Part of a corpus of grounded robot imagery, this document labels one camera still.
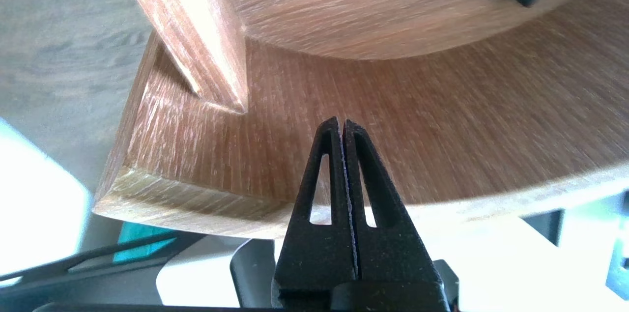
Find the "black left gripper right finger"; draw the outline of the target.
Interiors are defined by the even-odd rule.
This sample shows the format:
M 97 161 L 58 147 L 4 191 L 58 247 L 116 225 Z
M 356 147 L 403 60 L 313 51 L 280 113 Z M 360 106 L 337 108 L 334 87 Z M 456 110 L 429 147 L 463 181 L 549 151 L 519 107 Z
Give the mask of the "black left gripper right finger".
M 447 312 L 442 279 L 368 133 L 344 123 L 344 159 L 357 276 L 344 283 L 353 312 Z

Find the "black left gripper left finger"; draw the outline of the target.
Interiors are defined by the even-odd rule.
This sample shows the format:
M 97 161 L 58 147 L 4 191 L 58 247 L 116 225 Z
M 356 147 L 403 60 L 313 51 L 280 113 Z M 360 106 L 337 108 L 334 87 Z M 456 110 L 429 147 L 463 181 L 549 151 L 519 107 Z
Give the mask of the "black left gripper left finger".
M 321 160 L 328 157 L 332 222 L 310 221 Z M 357 276 L 339 120 L 316 130 L 272 279 L 272 305 L 285 312 L 330 311 L 332 290 Z

